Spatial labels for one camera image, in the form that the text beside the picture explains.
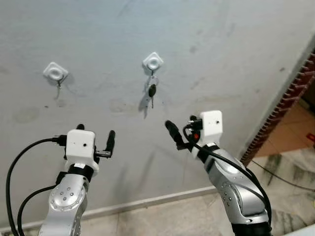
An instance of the key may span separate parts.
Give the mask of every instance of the key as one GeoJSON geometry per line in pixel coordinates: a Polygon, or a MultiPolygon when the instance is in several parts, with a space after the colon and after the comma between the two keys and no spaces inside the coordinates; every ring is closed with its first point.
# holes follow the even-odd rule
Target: key
{"type": "Polygon", "coordinates": [[[156,92],[157,92],[157,86],[151,85],[149,87],[149,97],[151,98],[152,108],[153,108],[153,96],[155,95],[156,92]]]}

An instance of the black wire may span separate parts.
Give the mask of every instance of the black wire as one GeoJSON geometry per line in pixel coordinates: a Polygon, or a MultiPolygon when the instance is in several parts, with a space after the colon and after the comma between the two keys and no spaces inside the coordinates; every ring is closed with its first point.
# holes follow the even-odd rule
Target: black wire
{"type": "Polygon", "coordinates": [[[34,197],[35,195],[42,193],[42,192],[45,192],[45,191],[48,191],[48,190],[51,190],[51,189],[54,189],[56,186],[57,185],[55,184],[55,185],[52,185],[52,186],[49,186],[46,188],[39,189],[39,190],[31,193],[27,198],[24,199],[24,201],[22,202],[22,204],[20,206],[19,212],[18,212],[18,231],[19,231],[20,236],[25,236],[23,229],[22,229],[22,214],[23,214],[23,210],[24,210],[26,203],[28,203],[28,201],[32,197],[34,197]]]}
{"type": "Polygon", "coordinates": [[[306,187],[303,187],[303,186],[300,186],[300,185],[297,185],[297,184],[291,183],[290,181],[287,181],[287,180],[285,180],[285,179],[281,178],[280,176],[276,175],[275,173],[271,172],[270,170],[268,170],[268,169],[266,169],[266,168],[262,167],[262,166],[261,166],[261,165],[259,165],[257,162],[255,162],[255,161],[253,161],[253,160],[252,160],[252,162],[253,162],[253,163],[255,163],[257,166],[261,167],[262,169],[264,169],[265,171],[267,171],[268,173],[270,173],[271,175],[273,175],[274,177],[276,177],[276,178],[278,178],[278,179],[282,180],[283,182],[286,182],[287,184],[290,184],[290,185],[292,185],[292,186],[294,186],[294,187],[301,188],[301,189],[304,189],[304,190],[307,190],[307,191],[312,191],[312,192],[315,192],[315,189],[312,189],[312,188],[306,188],[306,187]]]}
{"type": "Polygon", "coordinates": [[[19,155],[17,155],[17,157],[14,159],[14,161],[12,162],[8,174],[6,175],[6,183],[5,183],[5,201],[6,201],[6,211],[8,214],[8,219],[9,219],[9,224],[11,227],[11,231],[13,233],[14,236],[19,236],[16,228],[15,228],[15,223],[14,223],[14,219],[13,219],[13,215],[12,215],[12,208],[11,208],[11,196],[10,196],[10,181],[11,181],[11,175],[12,175],[12,171],[14,166],[16,165],[16,163],[18,162],[18,160],[20,159],[20,157],[27,152],[29,149],[31,149],[33,146],[36,146],[38,144],[41,143],[45,143],[45,142],[52,142],[53,139],[42,139],[39,140],[35,143],[32,143],[31,145],[27,146],[25,149],[23,149],[23,151],[20,152],[19,155]]]}
{"type": "Polygon", "coordinates": [[[237,185],[237,186],[240,186],[241,188],[246,189],[247,191],[253,193],[256,197],[258,197],[263,203],[265,202],[265,199],[263,198],[263,196],[261,196],[261,195],[260,195],[259,193],[257,193],[256,191],[254,191],[254,190],[252,190],[252,189],[250,189],[250,188],[247,188],[246,186],[241,185],[241,184],[238,184],[238,183],[233,183],[233,184],[235,184],[235,185],[237,185]]]}
{"type": "Polygon", "coordinates": [[[244,170],[242,167],[238,166],[237,164],[235,164],[234,162],[224,158],[223,156],[220,156],[212,151],[209,151],[201,146],[199,146],[197,143],[195,143],[192,139],[189,138],[188,134],[186,133],[186,129],[190,128],[189,125],[186,125],[184,128],[183,128],[183,134],[185,136],[185,138],[191,143],[193,144],[193,146],[197,149],[199,149],[200,151],[203,151],[207,154],[209,154],[210,156],[212,157],[215,157],[221,161],[224,161],[226,162],[227,164],[233,166],[235,169],[237,169],[238,171],[240,171],[242,174],[244,174],[249,180],[251,180],[255,185],[256,187],[259,189],[259,191],[262,193],[263,195],[263,198],[265,201],[264,204],[265,204],[265,207],[266,207],[266,210],[267,210],[267,213],[268,213],[268,218],[269,218],[269,224],[271,224],[271,205],[270,205],[270,201],[269,201],[269,198],[265,192],[265,190],[261,187],[257,177],[254,175],[253,172],[247,172],[247,170],[244,170]]]}

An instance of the floor tile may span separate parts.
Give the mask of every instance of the floor tile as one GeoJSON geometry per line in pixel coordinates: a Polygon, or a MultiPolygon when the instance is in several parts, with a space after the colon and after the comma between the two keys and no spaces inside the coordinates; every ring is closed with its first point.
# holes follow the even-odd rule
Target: floor tile
{"type": "Polygon", "coordinates": [[[307,121],[312,119],[312,116],[299,104],[294,105],[283,118],[285,124],[307,121]]]}
{"type": "Polygon", "coordinates": [[[288,127],[277,126],[269,137],[270,143],[278,152],[307,148],[308,146],[288,127]]]}
{"type": "Polygon", "coordinates": [[[201,197],[121,213],[117,236],[221,236],[201,197]]]}
{"type": "Polygon", "coordinates": [[[261,146],[260,150],[255,156],[269,156],[271,154],[278,153],[275,147],[268,140],[261,146]]]}
{"type": "Polygon", "coordinates": [[[288,127],[309,147],[314,145],[314,142],[306,136],[309,133],[315,135],[315,119],[306,122],[288,124],[288,127]]]}

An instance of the baseboard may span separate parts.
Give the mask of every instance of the baseboard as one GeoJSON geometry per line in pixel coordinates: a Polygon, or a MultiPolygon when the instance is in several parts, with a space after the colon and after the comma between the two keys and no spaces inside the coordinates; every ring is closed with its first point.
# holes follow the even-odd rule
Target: baseboard
{"type": "MultiPolygon", "coordinates": [[[[158,204],[163,204],[167,202],[173,202],[177,200],[187,199],[187,198],[193,198],[198,197],[206,194],[216,193],[217,190],[214,186],[205,187],[205,188],[198,188],[190,191],[180,192],[180,193],[174,193],[174,194],[168,194],[156,198],[147,198],[135,202],[125,203],[125,204],[119,204],[115,206],[108,206],[108,207],[102,207],[94,210],[87,210],[84,212],[82,216],[82,220],[88,220],[92,218],[107,216],[111,214],[116,214],[124,211],[134,210],[138,208],[143,207],[150,207],[158,204]]],[[[35,221],[27,224],[23,224],[22,227],[25,230],[30,229],[36,229],[39,228],[42,225],[43,221],[35,221]]],[[[0,234],[1,235],[7,235],[11,232],[10,227],[6,228],[0,228],[0,234]]]]}

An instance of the gray wall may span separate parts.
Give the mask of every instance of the gray wall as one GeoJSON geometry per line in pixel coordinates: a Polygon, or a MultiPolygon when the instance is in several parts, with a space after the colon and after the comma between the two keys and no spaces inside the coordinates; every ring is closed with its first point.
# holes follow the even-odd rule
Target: gray wall
{"type": "MultiPolygon", "coordinates": [[[[2,0],[0,3],[0,226],[7,225],[4,182],[30,142],[84,123],[103,147],[89,209],[208,186],[200,162],[178,152],[163,123],[223,112],[221,144],[239,156],[315,31],[313,0],[2,0]],[[164,66],[155,107],[139,104],[141,61],[157,51],[164,66]],[[42,76],[51,61],[71,73],[57,90],[42,76]]],[[[13,208],[54,182],[63,149],[23,156],[12,177],[13,208]]],[[[47,199],[30,203],[24,222],[42,219],[47,199]]]]}

